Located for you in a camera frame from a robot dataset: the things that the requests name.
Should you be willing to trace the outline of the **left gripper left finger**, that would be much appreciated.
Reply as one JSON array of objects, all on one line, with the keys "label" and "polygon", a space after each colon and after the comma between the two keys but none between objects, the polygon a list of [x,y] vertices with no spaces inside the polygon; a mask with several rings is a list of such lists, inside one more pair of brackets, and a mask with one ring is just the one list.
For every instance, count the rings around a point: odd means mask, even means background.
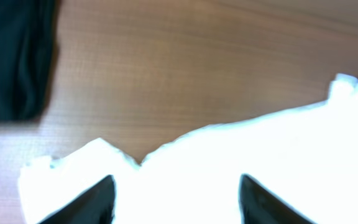
[{"label": "left gripper left finger", "polygon": [[107,175],[40,224],[111,224],[115,218],[115,199],[115,181],[112,175]]}]

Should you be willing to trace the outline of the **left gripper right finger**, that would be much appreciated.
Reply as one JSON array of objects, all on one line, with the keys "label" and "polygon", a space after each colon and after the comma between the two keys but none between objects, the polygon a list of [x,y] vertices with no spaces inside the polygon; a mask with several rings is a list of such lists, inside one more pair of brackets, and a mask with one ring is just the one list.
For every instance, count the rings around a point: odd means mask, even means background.
[{"label": "left gripper right finger", "polygon": [[243,224],[312,224],[251,176],[241,176],[239,206]]}]

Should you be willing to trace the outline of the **white t-shirt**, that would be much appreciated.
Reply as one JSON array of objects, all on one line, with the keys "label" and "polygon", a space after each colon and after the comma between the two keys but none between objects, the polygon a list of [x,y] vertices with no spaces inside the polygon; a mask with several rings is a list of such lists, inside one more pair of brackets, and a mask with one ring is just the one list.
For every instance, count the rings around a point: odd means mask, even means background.
[{"label": "white t-shirt", "polygon": [[241,176],[312,223],[358,223],[358,78],[339,73],[312,105],[184,134],[141,163],[105,140],[38,157],[18,179],[27,223],[40,223],[112,175],[112,223],[243,223]]}]

